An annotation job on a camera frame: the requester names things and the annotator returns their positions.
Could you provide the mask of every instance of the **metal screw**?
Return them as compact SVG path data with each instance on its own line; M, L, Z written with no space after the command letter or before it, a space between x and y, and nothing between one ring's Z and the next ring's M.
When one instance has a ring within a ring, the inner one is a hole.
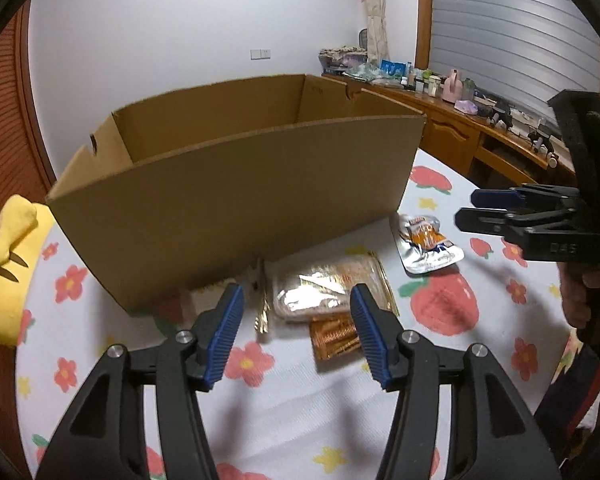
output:
M471 352L476 357L485 357L489 351L485 345L477 344L471 347Z
M125 353L125 348L122 345L111 345L107 348L107 355L112 359L119 358L123 353Z
M187 343L191 343L191 341L193 341L193 334L191 332L189 332L189 330L180 330L176 334L176 341L183 345L186 345Z
M413 330L405 330L402 333L402 340L407 344L414 344L420 341L420 336Z

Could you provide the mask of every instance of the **window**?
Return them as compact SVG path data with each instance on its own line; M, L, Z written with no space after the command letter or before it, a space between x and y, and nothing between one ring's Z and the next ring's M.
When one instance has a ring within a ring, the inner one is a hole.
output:
M432 0L429 67L555 123L563 89L600 92L600 38L571 0Z

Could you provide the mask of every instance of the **cardboard box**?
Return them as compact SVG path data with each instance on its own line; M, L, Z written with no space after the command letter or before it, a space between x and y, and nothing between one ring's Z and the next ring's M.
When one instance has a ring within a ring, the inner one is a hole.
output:
M177 90L112 113L47 203L133 309L396 211L425 120L314 76Z

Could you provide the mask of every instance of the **white tablecloth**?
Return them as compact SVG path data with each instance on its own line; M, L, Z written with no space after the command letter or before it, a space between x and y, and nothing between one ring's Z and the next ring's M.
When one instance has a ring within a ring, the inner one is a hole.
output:
M401 213L440 218L443 234L464 249L459 274L409 278L387 220L315 252L374 250L405 328L440 346L464 350L473 342L485 343L535 410L569 335L557 269L522 260L500 238L459 232L454 214L469 204L474 189L418 152L400 205ZM51 229L35 269L24 316L16 362L18 421L35 476L46 443L104 349L113 342L130 349L153 346L164 333L173 333L179 320L129 316L90 275L58 226ZM306 326L275 322L269 340L259 343L253 321L254 312L247 311L225 377L211 393L198 396L221 480L375 478L397 394L381 391L362 354L318 367ZM147 388L146 393L146 442L156 480L164 478L164 468L155 392ZM450 391L443 388L435 479L445 475L449 415Z

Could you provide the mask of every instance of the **red stripe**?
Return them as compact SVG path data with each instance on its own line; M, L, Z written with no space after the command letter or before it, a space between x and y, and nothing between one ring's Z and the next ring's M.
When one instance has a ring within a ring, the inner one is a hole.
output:
M600 366L596 370L596 374L593 377L593 381L591 381L591 386L589 388L589 393L587 397L582 401L580 405L580 409L576 412L570 424L567 427L567 439L573 436L573 433L576 431L578 424L582 421L587 412L593 406L593 403L596 402L600 394Z

